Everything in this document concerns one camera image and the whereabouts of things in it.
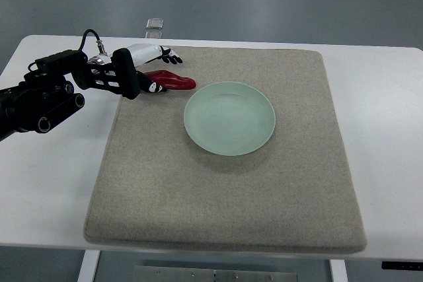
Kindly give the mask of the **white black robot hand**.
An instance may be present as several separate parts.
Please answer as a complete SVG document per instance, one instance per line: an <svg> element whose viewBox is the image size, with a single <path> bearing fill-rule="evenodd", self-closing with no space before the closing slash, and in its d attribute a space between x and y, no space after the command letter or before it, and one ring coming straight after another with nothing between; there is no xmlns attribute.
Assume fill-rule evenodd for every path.
<svg viewBox="0 0 423 282"><path fill-rule="evenodd" d="M139 67L156 59L161 59L165 63L178 64L182 63L180 56L171 48L153 44L133 44L127 47L131 54L134 67ZM167 89L155 81L151 80L147 75L136 71L136 76L140 89L148 93L165 92Z"/></svg>

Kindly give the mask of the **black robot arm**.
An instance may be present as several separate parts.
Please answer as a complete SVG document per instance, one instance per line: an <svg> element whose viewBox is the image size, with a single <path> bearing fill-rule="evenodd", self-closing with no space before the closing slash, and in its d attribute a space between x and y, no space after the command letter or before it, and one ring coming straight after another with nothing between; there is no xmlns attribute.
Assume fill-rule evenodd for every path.
<svg viewBox="0 0 423 282"><path fill-rule="evenodd" d="M37 68L18 85L1 89L2 139L14 133L47 133L64 122L85 105L75 87L107 90L130 100L141 92L127 49L116 50L104 65L89 62L81 50L65 50L34 64Z"/></svg>

